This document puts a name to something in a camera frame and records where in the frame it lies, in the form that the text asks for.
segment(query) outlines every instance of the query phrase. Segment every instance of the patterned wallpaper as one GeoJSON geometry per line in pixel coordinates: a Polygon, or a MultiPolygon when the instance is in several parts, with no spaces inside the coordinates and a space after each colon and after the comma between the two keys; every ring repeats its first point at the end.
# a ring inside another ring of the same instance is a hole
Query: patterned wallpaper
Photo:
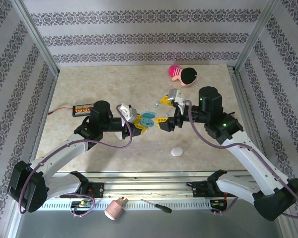
{"type": "Polygon", "coordinates": [[[267,157],[298,178],[298,0],[278,3],[240,76],[267,157]]]}
{"type": "Polygon", "coordinates": [[[266,0],[24,3],[59,67],[234,65],[266,0]]]}
{"type": "Polygon", "coordinates": [[[0,0],[0,237],[13,167],[31,157],[53,80],[10,1],[0,0]]]}

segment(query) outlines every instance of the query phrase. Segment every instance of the cable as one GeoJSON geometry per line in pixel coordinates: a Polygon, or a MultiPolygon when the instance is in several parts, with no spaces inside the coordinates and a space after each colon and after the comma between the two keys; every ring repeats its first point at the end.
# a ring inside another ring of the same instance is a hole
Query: cable
{"type": "Polygon", "coordinates": [[[66,195],[76,196],[76,197],[87,197],[87,198],[91,199],[91,202],[92,202],[91,207],[86,212],[84,212],[83,214],[80,214],[80,215],[76,214],[75,211],[77,210],[78,206],[74,208],[72,213],[75,217],[86,216],[88,213],[90,213],[95,208],[96,202],[95,202],[95,198],[93,198],[92,196],[89,196],[89,195],[86,195],[86,194],[78,194],[78,193],[67,193],[66,195]]]}
{"type": "Polygon", "coordinates": [[[221,210],[219,210],[217,208],[213,208],[213,210],[216,210],[218,212],[221,212],[221,214],[224,214],[225,212],[228,212],[229,209],[232,208],[232,206],[236,203],[237,200],[238,200],[238,197],[235,197],[234,200],[232,201],[232,203],[224,211],[221,211],[221,210]]]}
{"type": "Polygon", "coordinates": [[[59,109],[73,109],[73,107],[71,107],[71,108],[69,108],[69,107],[60,107],[60,108],[56,108],[55,110],[48,112],[48,115],[52,114],[53,112],[56,112],[56,111],[59,110],[59,109]]]}
{"type": "Polygon", "coordinates": [[[225,192],[224,193],[224,204],[226,204],[227,203],[227,193],[225,192]]]}
{"type": "MultiPolygon", "coordinates": [[[[261,157],[261,155],[256,151],[254,150],[251,146],[249,145],[246,145],[246,144],[242,144],[242,143],[234,143],[234,144],[231,144],[231,145],[226,145],[226,146],[219,146],[219,145],[215,145],[209,141],[207,141],[199,132],[198,130],[196,129],[196,127],[194,126],[194,123],[193,123],[193,118],[192,118],[192,102],[190,100],[185,100],[183,101],[185,104],[186,103],[189,103],[189,121],[190,121],[190,124],[192,126],[192,129],[194,130],[194,132],[196,133],[196,135],[203,141],[205,142],[206,144],[214,147],[214,148],[217,148],[217,149],[228,149],[228,148],[231,148],[233,146],[242,146],[246,149],[249,149],[251,152],[253,152],[256,157],[263,163],[263,165],[269,170],[269,172],[272,173],[272,175],[275,177],[275,179],[277,181],[279,181],[281,183],[281,185],[283,187],[285,187],[288,192],[291,193],[292,196],[294,196],[294,198],[297,200],[298,202],[298,196],[297,194],[294,193],[294,191],[278,176],[278,174],[268,165],[268,163],[261,157]]],[[[286,213],[283,213],[284,216],[286,217],[290,217],[290,218],[294,218],[294,219],[298,219],[298,216],[293,216],[293,215],[289,215],[289,214],[286,214],[286,213]]]]}
{"type": "Polygon", "coordinates": [[[58,152],[60,152],[61,150],[65,149],[66,147],[68,146],[71,146],[73,144],[77,144],[77,143],[81,143],[81,142],[91,142],[91,143],[96,143],[96,144],[101,144],[101,145],[105,145],[105,146],[108,146],[110,148],[116,148],[116,149],[124,149],[124,148],[127,148],[132,140],[133,140],[133,132],[131,130],[131,127],[127,121],[127,119],[125,118],[125,116],[119,111],[119,107],[121,106],[121,104],[117,105],[116,107],[116,110],[118,112],[118,114],[120,115],[120,117],[125,121],[125,124],[127,125],[127,128],[128,128],[128,131],[129,131],[129,141],[126,145],[124,146],[114,146],[114,145],[109,145],[109,144],[106,144],[104,142],[100,142],[100,141],[97,141],[97,140],[90,140],[90,139],[82,139],[82,140],[75,140],[75,141],[72,141],[68,144],[65,144],[63,146],[61,146],[60,148],[56,149],[55,151],[53,151],[51,154],[49,154],[47,157],[45,157],[32,171],[31,173],[29,174],[28,178],[26,179],[25,183],[24,183],[24,186],[21,190],[21,194],[20,194],[20,197],[19,197],[19,201],[18,201],[18,211],[19,211],[19,214],[24,214],[26,212],[26,210],[22,211],[22,201],[23,201],[23,198],[24,198],[24,195],[25,195],[25,191],[26,191],[26,188],[28,187],[29,185],[29,182],[30,182],[30,179],[31,177],[34,175],[34,173],[41,167],[44,165],[44,163],[50,159],[52,156],[54,156],[55,154],[57,154],[58,152]]]}

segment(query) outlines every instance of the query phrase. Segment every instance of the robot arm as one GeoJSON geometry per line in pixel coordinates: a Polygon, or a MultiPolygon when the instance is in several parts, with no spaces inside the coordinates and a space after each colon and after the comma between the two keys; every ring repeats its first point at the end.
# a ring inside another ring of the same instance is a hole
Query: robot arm
{"type": "MultiPolygon", "coordinates": [[[[171,90],[170,93],[178,95],[179,93],[175,91],[178,90],[171,90]]],[[[211,194],[221,191],[238,196],[253,204],[256,210],[270,221],[275,220],[295,203],[296,199],[280,181],[298,195],[298,179],[289,179],[270,163],[251,142],[238,120],[231,114],[223,112],[222,97],[216,88],[204,87],[200,89],[199,105],[192,106],[191,115],[189,115],[188,105],[185,105],[184,113],[182,113],[179,108],[181,103],[175,102],[173,98],[168,96],[170,103],[176,107],[174,116],[156,119],[160,128],[169,132],[173,131],[176,126],[181,128],[184,121],[190,121],[189,117],[192,117],[194,122],[204,123],[208,135],[237,157],[257,182],[244,181],[220,170],[208,179],[208,188],[211,194]]]]}
{"type": "Polygon", "coordinates": [[[121,118],[113,117],[108,102],[96,102],[90,116],[86,117],[74,133],[61,145],[30,164],[20,161],[14,166],[8,186],[8,194],[14,200],[19,201],[25,181],[38,165],[40,166],[30,178],[22,200],[21,205],[26,211],[36,211],[46,200],[55,196],[67,193],[87,194],[88,179],[79,172],[74,171],[61,178],[52,178],[52,176],[73,158],[87,152],[95,145],[88,140],[101,143],[103,132],[121,132],[123,139],[130,133],[132,136],[143,133],[143,128],[141,129],[132,123],[137,118],[135,109],[122,104],[119,110],[122,115],[126,115],[125,118],[131,131],[128,130],[125,123],[122,123],[121,118]]]}

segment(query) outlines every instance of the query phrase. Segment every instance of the yellow object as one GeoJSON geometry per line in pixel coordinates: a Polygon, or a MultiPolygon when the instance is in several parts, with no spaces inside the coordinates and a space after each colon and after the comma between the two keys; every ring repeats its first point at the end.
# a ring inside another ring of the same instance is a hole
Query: yellow object
{"type": "Polygon", "coordinates": [[[141,135],[142,133],[144,133],[144,132],[148,129],[148,127],[143,126],[143,125],[140,125],[140,124],[135,124],[135,127],[138,128],[138,129],[141,129],[141,133],[140,133],[140,135],[141,135]]]}
{"type": "Polygon", "coordinates": [[[137,114],[137,118],[136,118],[136,120],[133,121],[133,124],[140,124],[141,118],[142,118],[142,116],[140,114],[137,114]]]}
{"type": "Polygon", "coordinates": [[[167,105],[169,107],[173,107],[173,105],[171,104],[171,102],[168,100],[168,95],[164,96],[160,101],[160,104],[164,104],[167,105]]]}
{"type": "Polygon", "coordinates": [[[167,120],[168,120],[168,118],[155,118],[154,119],[155,123],[157,123],[159,127],[160,127],[159,123],[166,122],[167,120]]]}

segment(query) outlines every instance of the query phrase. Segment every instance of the screwdriver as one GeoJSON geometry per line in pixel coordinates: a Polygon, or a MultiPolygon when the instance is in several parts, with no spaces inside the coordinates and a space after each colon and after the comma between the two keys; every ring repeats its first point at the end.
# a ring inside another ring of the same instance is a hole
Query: screwdriver
{"type": "Polygon", "coordinates": [[[166,213],[171,213],[171,212],[172,212],[172,209],[171,209],[171,208],[168,208],[168,207],[166,207],[166,206],[162,206],[162,205],[159,205],[159,204],[157,204],[157,203],[154,204],[154,203],[152,203],[152,202],[148,202],[148,201],[143,200],[143,199],[141,199],[141,201],[146,202],[146,203],[149,203],[149,204],[155,206],[156,208],[161,209],[162,211],[164,211],[164,212],[166,212],[166,213]]]}

